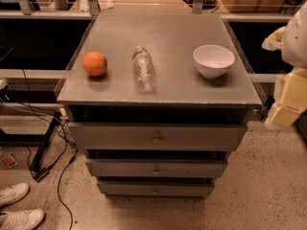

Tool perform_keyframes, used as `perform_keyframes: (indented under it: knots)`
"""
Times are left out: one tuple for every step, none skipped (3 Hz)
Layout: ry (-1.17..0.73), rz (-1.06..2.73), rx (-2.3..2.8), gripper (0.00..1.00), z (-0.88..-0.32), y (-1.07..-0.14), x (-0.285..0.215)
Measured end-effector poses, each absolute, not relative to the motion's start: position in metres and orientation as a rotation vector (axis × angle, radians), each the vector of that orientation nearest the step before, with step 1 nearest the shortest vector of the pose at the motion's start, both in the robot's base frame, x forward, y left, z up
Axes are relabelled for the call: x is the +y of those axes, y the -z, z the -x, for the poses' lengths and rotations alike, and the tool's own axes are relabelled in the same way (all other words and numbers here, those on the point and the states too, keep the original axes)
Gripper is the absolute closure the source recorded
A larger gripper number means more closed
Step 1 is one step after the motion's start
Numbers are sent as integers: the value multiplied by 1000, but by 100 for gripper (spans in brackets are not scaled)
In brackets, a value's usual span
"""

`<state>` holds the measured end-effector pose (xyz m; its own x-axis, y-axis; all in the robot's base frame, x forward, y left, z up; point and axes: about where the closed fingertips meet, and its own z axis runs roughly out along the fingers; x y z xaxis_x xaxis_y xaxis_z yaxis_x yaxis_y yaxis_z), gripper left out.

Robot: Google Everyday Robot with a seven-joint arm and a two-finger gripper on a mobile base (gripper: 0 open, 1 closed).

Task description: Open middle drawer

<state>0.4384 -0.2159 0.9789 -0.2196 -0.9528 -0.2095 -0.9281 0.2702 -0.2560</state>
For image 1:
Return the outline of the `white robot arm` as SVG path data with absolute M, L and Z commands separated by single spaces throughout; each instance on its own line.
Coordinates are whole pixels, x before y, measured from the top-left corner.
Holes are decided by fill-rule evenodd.
M 293 66 L 286 76 L 276 77 L 274 103 L 265 121 L 267 128 L 279 130 L 291 126 L 307 110 L 307 2 L 286 26 L 263 41 L 262 48 L 280 50 L 282 60 Z

